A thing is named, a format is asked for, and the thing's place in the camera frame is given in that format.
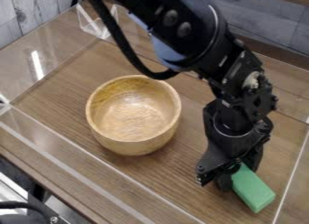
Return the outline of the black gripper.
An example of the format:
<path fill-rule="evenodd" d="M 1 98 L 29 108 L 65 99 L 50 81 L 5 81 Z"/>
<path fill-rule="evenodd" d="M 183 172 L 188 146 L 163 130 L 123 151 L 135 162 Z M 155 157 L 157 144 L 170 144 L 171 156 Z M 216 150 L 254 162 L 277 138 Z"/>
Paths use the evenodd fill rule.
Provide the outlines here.
<path fill-rule="evenodd" d="M 219 106 L 216 99 L 203 108 L 207 147 L 195 166 L 196 182 L 202 186 L 215 182 L 222 192 L 231 190 L 231 175 L 243 163 L 256 172 L 274 127 L 267 117 L 251 122 L 231 111 L 230 107 Z"/>

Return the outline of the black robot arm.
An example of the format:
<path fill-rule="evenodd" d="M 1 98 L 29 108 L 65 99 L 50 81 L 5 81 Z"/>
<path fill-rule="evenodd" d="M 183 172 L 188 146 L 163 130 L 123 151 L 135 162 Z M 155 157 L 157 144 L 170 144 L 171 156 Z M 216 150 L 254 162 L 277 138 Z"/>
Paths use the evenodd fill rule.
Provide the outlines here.
<path fill-rule="evenodd" d="M 234 36 L 211 0 L 115 0 L 151 36 L 164 71 L 141 63 L 109 13 L 104 0 L 88 0 L 135 69 L 151 79 L 170 79 L 191 71 L 206 80 L 215 99 L 203 108 L 207 147 L 195 166 L 200 185 L 232 188 L 232 175 L 247 166 L 258 169 L 273 122 L 267 114 L 278 97 L 262 62 Z"/>

